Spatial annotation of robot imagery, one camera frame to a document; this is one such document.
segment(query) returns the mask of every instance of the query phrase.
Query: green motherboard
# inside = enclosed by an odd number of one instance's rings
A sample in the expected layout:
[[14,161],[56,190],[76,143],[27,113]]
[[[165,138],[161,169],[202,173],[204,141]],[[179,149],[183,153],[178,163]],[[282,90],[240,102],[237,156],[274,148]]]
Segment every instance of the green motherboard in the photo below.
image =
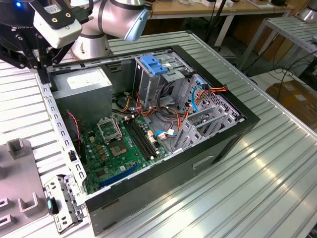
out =
[[[145,131],[150,130],[143,117],[137,117],[134,120],[144,134]],[[135,171],[150,166],[168,155],[165,147],[159,141],[156,141],[156,146],[152,145],[152,147],[157,155],[151,159],[144,158],[132,135],[125,128],[124,122],[118,121],[117,125],[122,133],[120,140],[113,139],[107,143],[105,142],[105,135],[115,133],[111,123],[101,127],[104,132],[103,135],[97,126],[81,134],[86,154],[83,166],[87,174],[85,184],[88,194],[98,191],[103,185],[108,185]]]

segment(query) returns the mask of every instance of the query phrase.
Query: motherboard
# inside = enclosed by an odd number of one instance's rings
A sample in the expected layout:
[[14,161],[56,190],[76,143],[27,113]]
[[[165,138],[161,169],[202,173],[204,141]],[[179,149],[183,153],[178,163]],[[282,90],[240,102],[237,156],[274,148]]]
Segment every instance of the motherboard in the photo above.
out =
[[106,119],[82,133],[88,194],[168,156],[166,148],[152,135],[143,117]]

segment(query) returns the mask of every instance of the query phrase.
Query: workbench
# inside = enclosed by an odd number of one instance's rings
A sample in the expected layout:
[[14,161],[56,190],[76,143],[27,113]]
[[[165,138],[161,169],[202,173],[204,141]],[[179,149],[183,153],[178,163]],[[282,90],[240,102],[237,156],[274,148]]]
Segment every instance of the workbench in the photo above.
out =
[[[317,135],[194,34],[109,41],[115,54],[179,44],[261,121],[219,163],[99,237],[302,237],[317,222]],[[73,60],[68,54],[66,60]],[[35,77],[0,63],[0,142],[28,139],[44,184],[67,174]],[[49,215],[7,235],[58,237]],[[93,237],[88,217],[63,237]]]
[[250,56],[250,53],[267,27],[271,28],[273,32],[264,43],[259,55],[265,51],[267,47],[269,47],[271,41],[277,34],[284,36],[286,39],[297,45],[297,48],[290,57],[291,60],[288,62],[286,67],[290,66],[297,59],[301,49],[307,51],[308,53],[317,52],[317,43],[313,41],[313,36],[317,36],[317,23],[306,23],[295,16],[268,18],[263,20],[252,41],[248,45],[241,62],[239,63],[239,69],[242,69]]
[[[224,7],[220,16],[226,16],[226,20],[222,26],[215,46],[220,46],[231,22],[236,15],[252,15],[252,14],[269,14],[283,13],[286,17],[291,10],[292,5],[287,7],[274,6],[273,8],[258,8],[246,0],[235,2],[232,7]],[[168,19],[168,18],[187,18],[187,17],[207,17],[212,15],[213,7],[207,7],[201,3],[193,3],[192,5],[181,4],[178,0],[173,1],[156,1],[153,3],[153,13],[148,19]],[[213,16],[218,12],[218,8],[214,8]]]

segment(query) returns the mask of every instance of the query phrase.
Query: slotted metal surface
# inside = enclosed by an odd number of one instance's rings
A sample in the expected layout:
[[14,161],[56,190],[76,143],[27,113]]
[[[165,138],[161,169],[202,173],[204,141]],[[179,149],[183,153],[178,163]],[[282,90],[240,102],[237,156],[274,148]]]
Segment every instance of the slotted metal surface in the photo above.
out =
[[295,42],[308,52],[317,50],[317,44],[312,41],[317,35],[317,23],[308,24],[297,17],[277,17],[267,20],[267,25],[277,33]]
[[[227,84],[261,121],[224,160],[99,237],[305,237],[317,222],[317,136],[195,35],[177,32],[144,36],[133,44],[123,40],[110,42],[116,54],[173,44],[181,45]],[[6,88],[0,93],[0,142],[28,138],[41,180],[46,182],[68,169],[39,89],[32,84],[34,76],[23,71],[18,74],[20,70],[12,67],[11,70],[15,75],[7,72],[0,78],[0,89]],[[50,216],[7,237],[48,234],[57,236]],[[87,217],[63,235],[92,236]]]

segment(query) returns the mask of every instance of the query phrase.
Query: blue cable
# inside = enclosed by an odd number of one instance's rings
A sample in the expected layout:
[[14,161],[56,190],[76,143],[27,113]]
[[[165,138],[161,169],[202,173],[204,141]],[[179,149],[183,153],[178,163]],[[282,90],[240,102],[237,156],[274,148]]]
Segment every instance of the blue cable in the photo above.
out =
[[195,104],[195,95],[194,95],[197,88],[202,88],[202,85],[196,86],[196,87],[193,89],[193,92],[192,92],[192,104],[193,104],[193,108],[195,109],[195,111],[198,112],[198,108],[197,108],[197,106],[196,106],[196,104]]
[[162,132],[164,132],[163,130],[158,130],[157,132],[155,132],[154,136],[157,137],[159,134],[161,134]]

